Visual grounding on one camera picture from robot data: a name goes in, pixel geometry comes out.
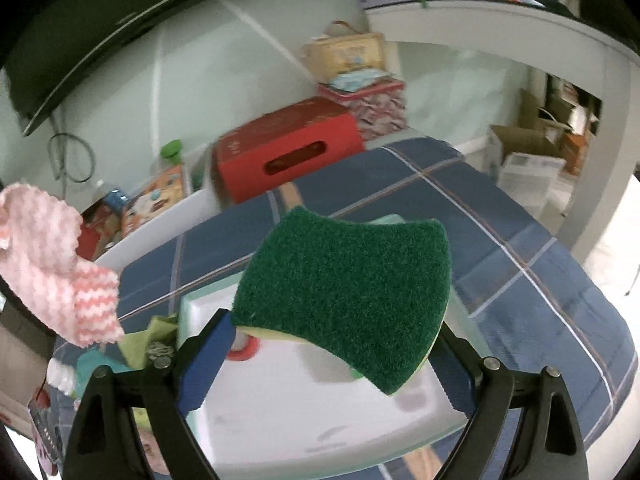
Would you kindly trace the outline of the lime green cloth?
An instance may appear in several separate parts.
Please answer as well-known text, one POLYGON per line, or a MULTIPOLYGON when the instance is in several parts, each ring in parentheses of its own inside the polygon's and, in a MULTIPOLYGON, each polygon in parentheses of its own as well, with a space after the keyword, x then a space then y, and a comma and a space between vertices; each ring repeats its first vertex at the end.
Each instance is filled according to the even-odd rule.
POLYGON ((177 315, 154 315, 145 330, 125 334, 117 345, 127 366, 132 370, 143 370, 151 363, 145 355, 146 346, 151 341, 161 341, 173 346, 176 354, 177 333, 177 315))

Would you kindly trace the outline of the pink white knitted cloth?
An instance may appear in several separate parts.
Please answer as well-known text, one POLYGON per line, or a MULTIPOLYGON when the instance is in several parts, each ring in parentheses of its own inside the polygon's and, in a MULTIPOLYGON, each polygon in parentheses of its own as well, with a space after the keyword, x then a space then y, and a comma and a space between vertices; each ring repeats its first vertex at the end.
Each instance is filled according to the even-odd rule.
POLYGON ((1 277, 40 322, 71 344, 114 344, 119 276, 77 255, 80 213, 23 183, 1 192, 1 277))

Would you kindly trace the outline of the green yellow scrub sponge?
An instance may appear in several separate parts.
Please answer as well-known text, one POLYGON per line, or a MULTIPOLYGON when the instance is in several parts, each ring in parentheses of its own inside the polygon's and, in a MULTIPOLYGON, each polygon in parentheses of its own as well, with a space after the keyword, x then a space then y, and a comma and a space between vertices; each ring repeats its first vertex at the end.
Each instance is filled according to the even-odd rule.
POLYGON ((450 287, 440 222, 352 223, 298 206, 250 259, 232 320, 314 344, 390 396, 431 352, 450 287))

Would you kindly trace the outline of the pink fabric scrunchie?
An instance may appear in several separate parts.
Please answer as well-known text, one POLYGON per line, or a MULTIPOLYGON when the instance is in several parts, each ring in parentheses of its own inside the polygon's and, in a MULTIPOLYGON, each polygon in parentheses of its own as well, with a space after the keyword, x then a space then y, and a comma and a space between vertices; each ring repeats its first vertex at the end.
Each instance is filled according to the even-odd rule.
POLYGON ((132 414, 134 414, 134 422, 137 425, 146 461, 152 471, 168 476, 169 470, 163 459, 162 452, 160 452, 160 446, 154 437, 148 412, 145 408, 133 408, 132 414))

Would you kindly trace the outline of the leopard print scrunchie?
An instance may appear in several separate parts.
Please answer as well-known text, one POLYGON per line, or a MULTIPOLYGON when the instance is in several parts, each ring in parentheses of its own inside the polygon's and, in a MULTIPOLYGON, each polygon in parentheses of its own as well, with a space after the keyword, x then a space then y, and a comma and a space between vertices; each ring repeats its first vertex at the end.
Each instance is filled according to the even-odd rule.
POLYGON ((172 359, 174 354, 174 347, 161 341, 151 341, 145 349, 145 355, 151 362, 160 358, 172 359))

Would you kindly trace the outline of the white pill bottle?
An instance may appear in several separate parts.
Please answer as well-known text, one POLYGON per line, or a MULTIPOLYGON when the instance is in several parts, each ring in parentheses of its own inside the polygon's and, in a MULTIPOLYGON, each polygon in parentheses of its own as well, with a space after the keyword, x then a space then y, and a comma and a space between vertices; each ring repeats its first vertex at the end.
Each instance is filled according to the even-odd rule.
POLYGON ((52 358, 47 366, 47 384, 63 393, 64 396, 74 396, 77 386, 76 370, 72 366, 52 358))

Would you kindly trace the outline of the teal plastic case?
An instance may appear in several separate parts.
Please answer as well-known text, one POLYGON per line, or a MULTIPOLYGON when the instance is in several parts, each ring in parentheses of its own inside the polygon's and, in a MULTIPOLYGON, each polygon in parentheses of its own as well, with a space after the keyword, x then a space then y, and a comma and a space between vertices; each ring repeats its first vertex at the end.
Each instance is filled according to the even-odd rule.
POLYGON ((108 366, 114 373, 131 372, 129 366, 106 356, 98 349, 91 349, 83 353, 78 358, 75 368, 76 382, 74 396, 76 400, 82 398, 93 372, 100 366, 108 366))

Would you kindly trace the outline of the red tape roll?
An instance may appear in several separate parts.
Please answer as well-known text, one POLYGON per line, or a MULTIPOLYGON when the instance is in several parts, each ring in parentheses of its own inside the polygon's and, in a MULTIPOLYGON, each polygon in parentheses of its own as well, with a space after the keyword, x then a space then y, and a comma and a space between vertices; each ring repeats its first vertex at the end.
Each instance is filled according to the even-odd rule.
POLYGON ((227 359, 234 362, 244 362, 253 359, 260 348, 260 341, 246 333, 237 333, 235 340, 227 354, 227 359))

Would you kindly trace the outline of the teal rimmed white tray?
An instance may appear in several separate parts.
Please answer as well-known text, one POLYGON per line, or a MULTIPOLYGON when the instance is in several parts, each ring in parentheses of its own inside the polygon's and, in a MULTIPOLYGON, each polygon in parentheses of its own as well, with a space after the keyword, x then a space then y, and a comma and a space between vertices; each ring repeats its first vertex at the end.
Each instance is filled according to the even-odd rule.
MULTIPOLYGON (((243 273, 184 297, 182 336, 197 333, 219 309, 232 313, 243 273)), ((442 322, 485 348, 451 287, 442 322)), ((248 361, 224 362, 203 404, 188 416, 221 477, 333 476, 401 456, 465 425, 465 414, 451 405, 428 357, 388 396, 314 344, 239 330, 259 339, 259 351, 248 361)))

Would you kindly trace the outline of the white storage bin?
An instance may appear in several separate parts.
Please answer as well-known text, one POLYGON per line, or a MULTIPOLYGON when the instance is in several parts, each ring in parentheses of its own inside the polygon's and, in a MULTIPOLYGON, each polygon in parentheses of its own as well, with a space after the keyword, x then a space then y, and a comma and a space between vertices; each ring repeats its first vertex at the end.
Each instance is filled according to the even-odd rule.
POLYGON ((221 199, 210 177, 213 146, 213 143, 202 145, 186 154, 186 171, 188 174, 202 174, 201 188, 124 237, 97 258, 96 264, 122 272, 128 264, 148 252, 221 213, 221 199))

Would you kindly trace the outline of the blue label water bottle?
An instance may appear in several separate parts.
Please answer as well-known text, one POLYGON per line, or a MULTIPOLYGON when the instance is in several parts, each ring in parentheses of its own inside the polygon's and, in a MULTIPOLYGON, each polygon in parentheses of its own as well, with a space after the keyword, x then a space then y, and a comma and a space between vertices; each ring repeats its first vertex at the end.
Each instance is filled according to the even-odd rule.
POLYGON ((103 180, 97 180, 94 186, 96 199, 114 211, 115 214, 122 214, 130 202, 129 196, 120 188, 111 185, 103 180))

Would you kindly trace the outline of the orange toy box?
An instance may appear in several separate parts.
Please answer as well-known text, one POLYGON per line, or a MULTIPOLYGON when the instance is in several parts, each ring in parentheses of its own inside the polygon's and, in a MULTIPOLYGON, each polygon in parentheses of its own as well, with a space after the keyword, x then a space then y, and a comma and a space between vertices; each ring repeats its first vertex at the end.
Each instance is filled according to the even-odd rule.
POLYGON ((192 192, 191 178, 183 165, 165 169, 134 196, 122 212, 120 232, 126 237, 137 231, 192 192))

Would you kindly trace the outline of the red cardboard box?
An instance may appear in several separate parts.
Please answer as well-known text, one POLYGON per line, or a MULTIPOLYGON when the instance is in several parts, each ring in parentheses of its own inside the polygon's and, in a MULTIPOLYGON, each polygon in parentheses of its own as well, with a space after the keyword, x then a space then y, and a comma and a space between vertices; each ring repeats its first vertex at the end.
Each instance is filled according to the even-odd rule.
POLYGON ((235 203, 364 151, 349 110, 321 96, 265 114, 217 141, 217 168, 235 203))

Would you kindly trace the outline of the white desk shelf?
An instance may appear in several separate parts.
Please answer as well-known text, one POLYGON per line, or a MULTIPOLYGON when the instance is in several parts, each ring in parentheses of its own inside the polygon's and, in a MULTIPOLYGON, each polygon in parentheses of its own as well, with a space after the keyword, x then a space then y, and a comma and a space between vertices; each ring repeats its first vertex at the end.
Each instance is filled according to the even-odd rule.
POLYGON ((392 4, 366 13, 391 42, 480 51, 577 84, 602 102, 599 132, 556 237, 585 262, 608 227, 639 159, 639 55, 559 14, 490 0, 392 4))

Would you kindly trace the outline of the black television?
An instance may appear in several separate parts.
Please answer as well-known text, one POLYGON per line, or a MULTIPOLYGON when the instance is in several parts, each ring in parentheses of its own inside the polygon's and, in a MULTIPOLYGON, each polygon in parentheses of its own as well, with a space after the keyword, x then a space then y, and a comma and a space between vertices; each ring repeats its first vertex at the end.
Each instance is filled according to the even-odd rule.
POLYGON ((1 0, 1 68, 30 136, 99 64, 202 0, 1 0))

